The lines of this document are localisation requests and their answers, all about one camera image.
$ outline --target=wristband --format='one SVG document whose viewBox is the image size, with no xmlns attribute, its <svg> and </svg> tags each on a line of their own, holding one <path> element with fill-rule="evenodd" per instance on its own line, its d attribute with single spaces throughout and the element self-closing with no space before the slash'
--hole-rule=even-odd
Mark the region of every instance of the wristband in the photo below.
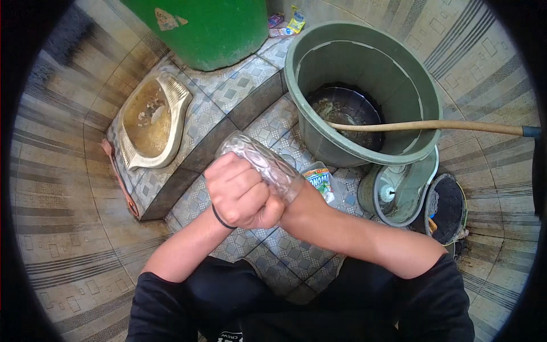
<svg viewBox="0 0 547 342">
<path fill-rule="evenodd" d="M 218 222 L 220 222 L 223 226 L 225 226 L 226 228 L 229 228 L 229 229 L 236 229 L 237 228 L 237 227 L 231 227 L 231 226 L 227 225 L 226 223 L 224 223 L 224 221 L 221 220 L 220 217 L 218 216 L 217 210 L 214 208 L 213 204 L 211 204 L 211 208 L 213 208 L 214 216 L 217 218 Z"/>
</svg>

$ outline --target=hand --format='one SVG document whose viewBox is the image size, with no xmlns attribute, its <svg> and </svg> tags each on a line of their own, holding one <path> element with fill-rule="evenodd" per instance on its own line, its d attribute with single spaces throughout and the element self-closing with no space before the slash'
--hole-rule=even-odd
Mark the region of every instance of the hand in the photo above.
<svg viewBox="0 0 547 342">
<path fill-rule="evenodd" d="M 281 218 L 284 204 L 246 159 L 229 152 L 203 173 L 211 201 L 224 223 L 243 229 L 268 229 Z"/>
</svg>

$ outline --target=sticker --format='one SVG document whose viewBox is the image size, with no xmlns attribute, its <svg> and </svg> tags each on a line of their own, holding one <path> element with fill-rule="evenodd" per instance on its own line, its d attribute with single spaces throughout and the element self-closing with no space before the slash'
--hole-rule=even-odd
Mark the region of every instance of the sticker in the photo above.
<svg viewBox="0 0 547 342">
<path fill-rule="evenodd" d="M 174 19 L 173 15 L 167 13 L 166 11 L 158 7 L 156 7 L 155 12 L 156 12 L 156 19 L 158 20 L 158 25 L 160 26 L 160 30 L 167 31 L 167 30 L 172 30 L 175 27 L 178 27 L 178 23 Z"/>
<path fill-rule="evenodd" d="M 175 15 L 174 17 L 177 18 L 178 22 L 180 22 L 181 25 L 186 25 L 186 24 L 188 24 L 188 20 L 186 20 L 185 18 L 181 18 L 181 17 L 179 17 L 178 15 Z"/>
</svg>

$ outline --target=plastic wrapper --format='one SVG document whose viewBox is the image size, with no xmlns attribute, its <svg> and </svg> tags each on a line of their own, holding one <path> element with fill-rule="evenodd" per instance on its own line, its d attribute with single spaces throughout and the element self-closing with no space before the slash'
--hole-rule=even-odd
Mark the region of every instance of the plastic wrapper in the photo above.
<svg viewBox="0 0 547 342">
<path fill-rule="evenodd" d="M 294 36 L 296 32 L 292 28 L 282 27 L 282 28 L 271 28 L 270 33 L 268 34 L 270 38 L 284 38 L 289 36 Z"/>
<path fill-rule="evenodd" d="M 283 20 L 285 20 L 285 14 L 282 12 L 277 12 L 268 19 L 268 28 L 272 28 L 281 24 Z"/>
<path fill-rule="evenodd" d="M 306 20 L 304 19 L 304 12 L 302 12 L 295 5 L 292 5 L 291 8 L 293 9 L 293 17 L 291 18 L 287 27 L 291 28 L 296 33 L 300 33 L 302 27 L 306 23 Z"/>
<path fill-rule="evenodd" d="M 230 134 L 220 144 L 215 158 L 230 151 L 240 158 L 247 159 L 286 203 L 291 203 L 295 199 L 305 182 L 304 177 L 295 168 L 241 131 Z"/>
</svg>

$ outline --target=toilet bowl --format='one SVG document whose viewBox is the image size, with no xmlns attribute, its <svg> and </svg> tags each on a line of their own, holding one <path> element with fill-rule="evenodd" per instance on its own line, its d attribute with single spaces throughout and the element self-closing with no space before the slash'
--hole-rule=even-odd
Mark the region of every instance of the toilet bowl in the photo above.
<svg viewBox="0 0 547 342">
<path fill-rule="evenodd" d="M 192 94 L 172 74 L 146 76 L 125 101 L 118 118 L 118 139 L 128 170 L 167 166 L 181 145 Z"/>
</svg>

